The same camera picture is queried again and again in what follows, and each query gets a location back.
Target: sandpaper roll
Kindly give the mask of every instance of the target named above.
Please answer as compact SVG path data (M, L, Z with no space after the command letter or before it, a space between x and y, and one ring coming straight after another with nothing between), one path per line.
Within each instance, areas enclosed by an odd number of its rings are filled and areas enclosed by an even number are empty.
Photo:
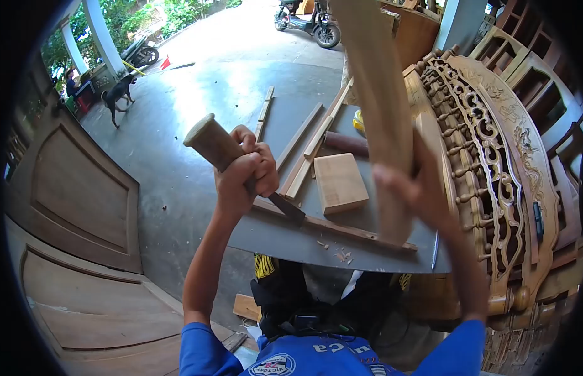
M356 156L369 157L369 147L364 138L350 137L336 132L325 132L325 145Z

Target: person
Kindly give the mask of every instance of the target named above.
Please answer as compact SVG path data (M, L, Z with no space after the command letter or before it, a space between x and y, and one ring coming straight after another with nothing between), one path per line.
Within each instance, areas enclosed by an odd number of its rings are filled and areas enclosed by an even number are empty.
M66 72L66 94L70 97L70 96L75 96L74 99L76 99L76 93L79 89L79 87L77 86L76 82L74 82L74 79L72 79L72 77L74 77L74 69L70 68L68 69L68 71Z
M386 302L391 274L364 273L348 296L335 305L314 302L303 280L301 265L257 255L258 281L252 293L263 318L257 361L245 371L237 358L210 329L210 314L218 288L220 264L229 236L250 211L254 194L243 183L257 179L255 193L263 197L279 187L273 156L265 143L256 143L244 126L231 132L245 155L222 173L215 171L216 208L185 278L179 374L187 375L403 375L379 361L367 340L371 321ZM413 375L477 375L481 368L488 312L488 285L476 256L465 241L458 220L450 213L439 185L435 157L418 132L414 136L415 178L399 170L374 165L380 189L404 199L412 212L445 243L460 301L462 323L418 366Z

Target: chisel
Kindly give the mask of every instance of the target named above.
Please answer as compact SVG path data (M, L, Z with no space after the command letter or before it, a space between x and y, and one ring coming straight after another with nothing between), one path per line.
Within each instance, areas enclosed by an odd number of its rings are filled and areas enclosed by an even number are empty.
M231 162L245 154L242 147L214 119L214 114L208 114L198 121L182 143L184 146L193 147L221 172L225 171ZM244 185L248 192L254 193L256 179L251 177ZM306 217L303 211L279 196L277 192L271 194L268 199L286 214L292 222L302 226Z

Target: motorcycle wheel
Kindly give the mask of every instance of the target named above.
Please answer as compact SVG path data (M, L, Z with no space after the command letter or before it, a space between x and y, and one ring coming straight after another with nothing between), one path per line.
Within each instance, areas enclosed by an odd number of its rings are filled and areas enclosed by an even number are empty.
M324 25L317 27L317 30L314 31L314 37L322 48L333 48L340 43L341 33L335 25Z
M139 51L139 55L143 57L135 65L135 68L141 68L144 65L156 64L160 58L160 52L158 52L158 50L153 47L143 47Z
M277 14L275 15L275 29L277 29L277 31L284 31L286 29L286 25L283 22L283 19L281 19L280 17L277 16Z

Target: motorcycle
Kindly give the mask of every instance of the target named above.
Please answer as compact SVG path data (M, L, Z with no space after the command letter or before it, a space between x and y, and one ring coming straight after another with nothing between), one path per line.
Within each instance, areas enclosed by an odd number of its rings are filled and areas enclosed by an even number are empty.
M331 20L331 15L327 13L327 3L323 0L316 0L312 16L309 21L296 16L296 10L302 0L280 0L280 10L275 13L275 29L284 31L285 29L299 29L312 35L322 48L333 48L340 43L340 29Z
M158 62L160 54L158 49L153 47L152 41L147 41L147 35L133 42L127 49L122 51L120 58L131 64L135 68L144 65L151 65Z

